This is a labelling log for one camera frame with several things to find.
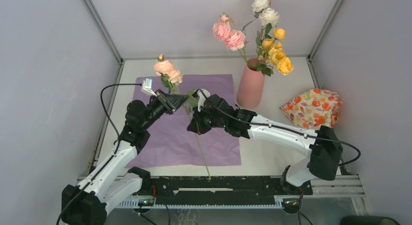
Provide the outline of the peach flower stem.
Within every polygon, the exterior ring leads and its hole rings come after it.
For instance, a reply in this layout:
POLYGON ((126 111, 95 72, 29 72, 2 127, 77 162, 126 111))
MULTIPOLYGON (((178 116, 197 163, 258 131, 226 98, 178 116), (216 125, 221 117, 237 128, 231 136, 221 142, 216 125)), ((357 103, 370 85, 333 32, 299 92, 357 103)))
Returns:
MULTIPOLYGON (((154 70, 155 73, 161 77, 162 84, 169 89, 169 93, 180 94, 178 85, 183 82, 183 74, 180 70, 175 68, 173 63, 171 63, 169 60, 165 60, 164 54, 160 54, 157 57, 157 62, 154 65, 154 70)), ((190 100, 192 97, 193 96, 189 96, 189 102, 184 102, 183 104, 183 108, 189 121, 191 121, 192 106, 190 104, 190 100)), ((208 179, 211 180, 210 171, 206 162, 206 158, 198 134, 195 134, 195 137, 206 168, 208 179)))

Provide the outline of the pink purple wrapping paper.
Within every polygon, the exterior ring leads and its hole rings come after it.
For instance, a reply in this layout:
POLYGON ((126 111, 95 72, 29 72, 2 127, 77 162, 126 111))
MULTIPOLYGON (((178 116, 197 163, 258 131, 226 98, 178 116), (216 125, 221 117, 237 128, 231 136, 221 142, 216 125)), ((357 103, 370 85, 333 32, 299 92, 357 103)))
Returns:
MULTIPOLYGON (((231 74, 184 75, 178 86, 181 93, 204 88, 217 94, 231 106, 235 104, 231 74)), ((196 137, 187 131, 189 117, 184 108, 172 115, 163 115, 149 129, 150 138, 128 167, 165 167, 177 165, 238 166, 241 165, 240 140, 223 129, 213 128, 196 137)))

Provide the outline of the pink flower stem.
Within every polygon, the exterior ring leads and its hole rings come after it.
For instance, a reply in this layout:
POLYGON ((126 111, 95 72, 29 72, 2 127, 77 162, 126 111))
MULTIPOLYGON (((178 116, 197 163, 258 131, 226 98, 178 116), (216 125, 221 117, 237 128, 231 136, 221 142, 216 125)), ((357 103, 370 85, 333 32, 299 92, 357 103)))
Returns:
POLYGON ((213 24, 212 32, 214 37, 222 42, 225 47, 233 52, 238 52, 244 62, 248 62, 246 56, 246 34, 242 30, 238 30, 234 24, 232 17, 223 13, 219 19, 213 24))

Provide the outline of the yellow flower bunch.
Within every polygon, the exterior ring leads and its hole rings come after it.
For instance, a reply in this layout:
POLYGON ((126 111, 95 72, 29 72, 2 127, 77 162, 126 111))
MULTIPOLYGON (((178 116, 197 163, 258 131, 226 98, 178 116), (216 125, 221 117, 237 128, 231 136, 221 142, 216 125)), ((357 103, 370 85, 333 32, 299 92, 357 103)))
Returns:
POLYGON ((267 25, 257 32, 256 71, 265 76, 272 76, 276 71, 282 75, 290 74, 294 66, 291 59, 284 52, 282 40, 286 38, 286 31, 282 28, 272 28, 267 25))

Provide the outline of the white flower stem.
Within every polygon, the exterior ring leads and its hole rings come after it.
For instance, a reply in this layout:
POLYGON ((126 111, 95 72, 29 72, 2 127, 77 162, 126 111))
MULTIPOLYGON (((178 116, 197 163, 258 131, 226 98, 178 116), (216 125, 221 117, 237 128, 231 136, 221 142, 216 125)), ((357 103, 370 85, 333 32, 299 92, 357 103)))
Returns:
POLYGON ((278 40, 284 38, 282 33, 278 33, 277 28, 280 15, 272 8, 272 0, 254 0, 252 11, 255 19, 260 22, 255 38, 258 63, 271 68, 272 48, 278 40))

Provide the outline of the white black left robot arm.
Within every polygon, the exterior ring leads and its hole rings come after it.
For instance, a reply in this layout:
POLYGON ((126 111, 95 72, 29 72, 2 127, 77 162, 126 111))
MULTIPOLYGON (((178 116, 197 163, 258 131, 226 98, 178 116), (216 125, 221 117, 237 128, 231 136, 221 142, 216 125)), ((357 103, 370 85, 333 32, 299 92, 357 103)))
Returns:
POLYGON ((130 194, 147 194, 152 188, 150 173, 132 167, 120 181, 119 173, 146 145, 148 128, 163 114, 176 112, 188 95, 157 90, 148 105, 134 100, 127 106, 125 125, 115 147, 103 163, 76 186, 62 191, 62 209, 57 222, 68 225, 103 225, 109 213, 130 194))

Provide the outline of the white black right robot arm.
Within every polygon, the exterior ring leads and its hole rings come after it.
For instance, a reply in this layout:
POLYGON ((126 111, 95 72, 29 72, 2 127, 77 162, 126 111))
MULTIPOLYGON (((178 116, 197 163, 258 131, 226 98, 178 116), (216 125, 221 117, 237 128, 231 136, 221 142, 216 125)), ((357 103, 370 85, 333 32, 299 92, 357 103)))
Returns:
POLYGON ((280 182, 285 193, 293 194, 316 178, 335 180, 343 149, 331 128, 312 130, 275 122, 254 111, 234 108, 218 95, 207 95, 200 89, 191 97, 198 104, 188 131, 203 135, 222 128, 233 137, 274 142, 304 155, 303 160, 285 168, 280 182))

